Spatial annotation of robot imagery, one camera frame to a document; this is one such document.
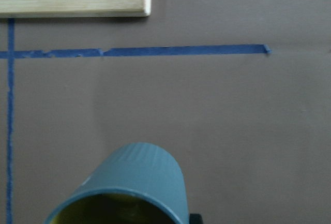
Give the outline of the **teal mug yellow inside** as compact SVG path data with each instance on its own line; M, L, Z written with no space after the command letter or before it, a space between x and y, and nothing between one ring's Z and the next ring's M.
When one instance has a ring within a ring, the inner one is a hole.
M184 176L175 158L144 142L113 151L73 194L45 219L56 223L65 208L90 196L116 193L142 199L163 211L173 223L189 223Z

